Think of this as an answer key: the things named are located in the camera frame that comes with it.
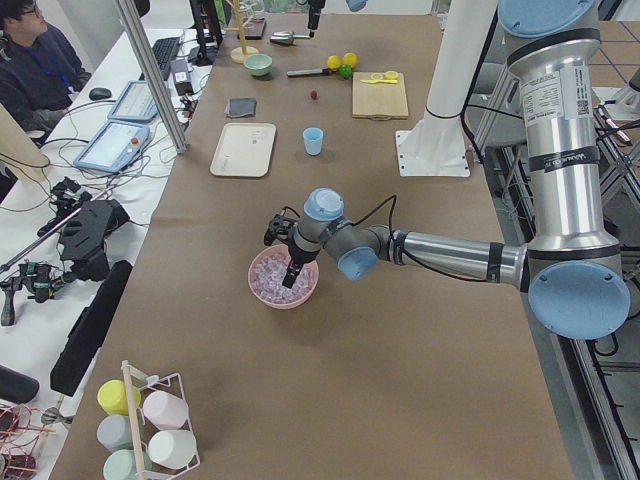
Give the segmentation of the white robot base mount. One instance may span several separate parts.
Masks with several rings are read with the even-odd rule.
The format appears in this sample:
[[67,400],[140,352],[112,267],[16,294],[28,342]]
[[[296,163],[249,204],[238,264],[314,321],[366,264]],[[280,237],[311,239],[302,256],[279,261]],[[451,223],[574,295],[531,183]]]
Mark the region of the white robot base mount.
[[413,129],[396,132],[401,176],[470,175],[461,116],[497,4],[451,3],[424,116]]

